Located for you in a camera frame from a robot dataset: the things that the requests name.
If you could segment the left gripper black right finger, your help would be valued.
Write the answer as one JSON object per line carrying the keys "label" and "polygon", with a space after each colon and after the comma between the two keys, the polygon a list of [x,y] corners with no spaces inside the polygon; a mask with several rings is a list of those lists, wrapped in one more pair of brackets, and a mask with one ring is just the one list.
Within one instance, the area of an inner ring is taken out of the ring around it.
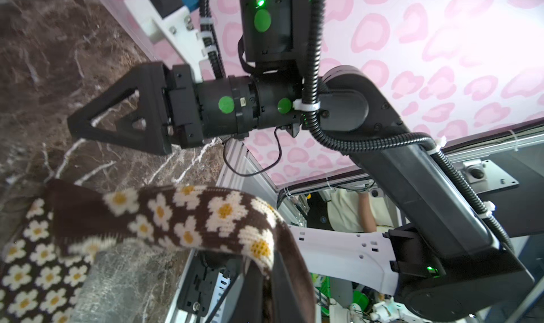
{"label": "left gripper black right finger", "polygon": [[275,251],[270,285],[268,322],[315,321],[315,290],[297,246]]}

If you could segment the brown daisy sock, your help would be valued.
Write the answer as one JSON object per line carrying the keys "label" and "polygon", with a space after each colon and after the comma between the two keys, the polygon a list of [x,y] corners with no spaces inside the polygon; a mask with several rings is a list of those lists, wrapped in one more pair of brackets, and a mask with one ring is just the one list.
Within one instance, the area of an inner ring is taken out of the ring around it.
{"label": "brown daisy sock", "polygon": [[52,211],[38,198],[1,258],[2,322],[69,322],[93,258],[61,259],[50,229]]}
{"label": "brown daisy sock", "polygon": [[296,240],[280,213],[263,199],[214,186],[129,188],[100,194],[51,181],[45,208],[62,258],[93,256],[123,242],[170,251],[198,249],[252,260],[268,287],[282,263],[300,321],[315,320],[315,290]]}

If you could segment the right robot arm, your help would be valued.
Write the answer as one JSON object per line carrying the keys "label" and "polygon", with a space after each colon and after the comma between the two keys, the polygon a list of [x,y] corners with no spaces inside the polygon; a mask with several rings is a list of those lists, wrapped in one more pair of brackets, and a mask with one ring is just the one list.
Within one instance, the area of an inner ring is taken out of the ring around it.
{"label": "right robot arm", "polygon": [[166,155],[208,139],[243,140],[271,128],[308,130],[346,155],[407,216],[385,234],[303,230],[305,267],[273,268],[277,322],[302,319],[296,298],[311,273],[345,278],[399,300],[416,316],[462,319],[529,290],[534,278],[514,254],[491,208],[428,135],[413,133],[368,77],[351,66],[319,75],[325,0],[240,0],[238,43],[245,74],[227,76],[210,0],[199,29],[186,0],[126,0],[152,41],[184,60],[138,65],[68,119],[78,138]]}

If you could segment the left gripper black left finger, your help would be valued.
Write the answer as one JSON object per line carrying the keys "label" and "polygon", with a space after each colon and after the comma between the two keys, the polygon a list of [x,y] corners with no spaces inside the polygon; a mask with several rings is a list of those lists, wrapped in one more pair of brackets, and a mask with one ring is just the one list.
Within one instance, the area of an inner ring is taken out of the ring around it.
{"label": "left gripper black left finger", "polygon": [[236,301],[229,323],[262,323],[264,321],[264,276],[255,262],[251,262],[242,290]]}

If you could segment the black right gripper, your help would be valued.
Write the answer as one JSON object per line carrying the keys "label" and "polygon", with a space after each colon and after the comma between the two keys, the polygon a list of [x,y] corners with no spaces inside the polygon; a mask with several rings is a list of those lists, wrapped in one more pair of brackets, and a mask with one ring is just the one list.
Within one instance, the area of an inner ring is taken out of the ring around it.
{"label": "black right gripper", "polygon": [[250,76],[229,76],[198,84],[188,65],[167,73],[163,63],[148,62],[73,113],[67,124],[73,137],[168,155],[169,117],[171,143],[182,148],[226,135],[245,138],[258,125],[255,83]]}

